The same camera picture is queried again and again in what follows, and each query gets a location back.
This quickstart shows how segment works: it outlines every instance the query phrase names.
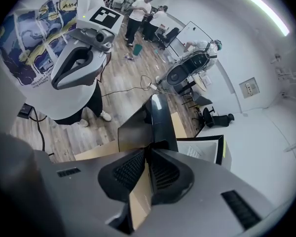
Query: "electrical panel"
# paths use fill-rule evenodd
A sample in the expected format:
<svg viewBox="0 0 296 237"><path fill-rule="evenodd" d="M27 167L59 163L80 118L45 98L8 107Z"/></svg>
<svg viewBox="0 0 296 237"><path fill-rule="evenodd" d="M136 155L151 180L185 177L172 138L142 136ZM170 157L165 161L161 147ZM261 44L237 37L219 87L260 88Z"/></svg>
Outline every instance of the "electrical panel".
<svg viewBox="0 0 296 237"><path fill-rule="evenodd" d="M243 83L239 84L239 86L244 98L251 97L260 93L258 84L254 77L247 81L244 81Z"/></svg>

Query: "black vent grille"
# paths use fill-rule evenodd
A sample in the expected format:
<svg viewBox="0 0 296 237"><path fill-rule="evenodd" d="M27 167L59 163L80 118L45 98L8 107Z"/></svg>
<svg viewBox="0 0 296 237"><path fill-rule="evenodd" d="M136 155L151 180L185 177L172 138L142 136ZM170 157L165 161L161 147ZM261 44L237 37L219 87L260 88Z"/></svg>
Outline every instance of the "black vent grille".
<svg viewBox="0 0 296 237"><path fill-rule="evenodd" d="M171 186L180 176L179 169L158 154L153 154L151 170L156 192Z"/></svg>
<svg viewBox="0 0 296 237"><path fill-rule="evenodd" d="M253 227L261 221L257 214L236 191L222 193L222 197L245 230Z"/></svg>
<svg viewBox="0 0 296 237"><path fill-rule="evenodd" d="M65 177L65 176L77 174L79 172L81 172L81 171L78 168L70 168L70 169L64 169L64 170L57 171L57 174L59 177Z"/></svg>
<svg viewBox="0 0 296 237"><path fill-rule="evenodd" d="M145 168L144 154L136 154L134 157L117 167L113 171L114 178L132 191L137 184Z"/></svg>

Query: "white sneaker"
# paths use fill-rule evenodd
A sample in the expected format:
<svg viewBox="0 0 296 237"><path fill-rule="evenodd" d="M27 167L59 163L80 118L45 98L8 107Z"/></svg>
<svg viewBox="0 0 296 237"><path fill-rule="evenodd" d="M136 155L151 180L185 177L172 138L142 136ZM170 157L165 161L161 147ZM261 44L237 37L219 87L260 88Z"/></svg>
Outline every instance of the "white sneaker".
<svg viewBox="0 0 296 237"><path fill-rule="evenodd" d="M110 122L112 120L112 117L110 116L110 114L106 113L105 111L102 111L102 113L100 114L100 117L107 122Z"/></svg>
<svg viewBox="0 0 296 237"><path fill-rule="evenodd" d="M86 121L85 119L82 119L78 122L79 125L81 125L82 127L88 127L89 123L88 121Z"/></svg>

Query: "black and white square marker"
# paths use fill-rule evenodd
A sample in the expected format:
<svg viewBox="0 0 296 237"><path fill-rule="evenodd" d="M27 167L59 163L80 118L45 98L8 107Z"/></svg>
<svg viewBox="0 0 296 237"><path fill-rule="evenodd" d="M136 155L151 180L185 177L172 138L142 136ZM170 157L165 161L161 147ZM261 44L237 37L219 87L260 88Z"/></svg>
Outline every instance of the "black and white square marker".
<svg viewBox="0 0 296 237"><path fill-rule="evenodd" d="M98 9L98 11L90 18L90 21L111 29L119 17L120 15L114 11L105 7L100 7L100 9Z"/></svg>

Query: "ceiling light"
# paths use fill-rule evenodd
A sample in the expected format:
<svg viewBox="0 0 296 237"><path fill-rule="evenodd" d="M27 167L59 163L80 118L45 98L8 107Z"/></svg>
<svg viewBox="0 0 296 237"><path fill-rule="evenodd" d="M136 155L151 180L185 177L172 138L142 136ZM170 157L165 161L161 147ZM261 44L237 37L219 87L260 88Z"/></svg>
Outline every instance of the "ceiling light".
<svg viewBox="0 0 296 237"><path fill-rule="evenodd" d="M287 36L287 34L290 33L287 26L280 19L280 17L269 6L267 6L265 2L263 2L262 0L251 0L251 1L254 2L257 6L259 6L273 20L273 22L284 34L284 36Z"/></svg>

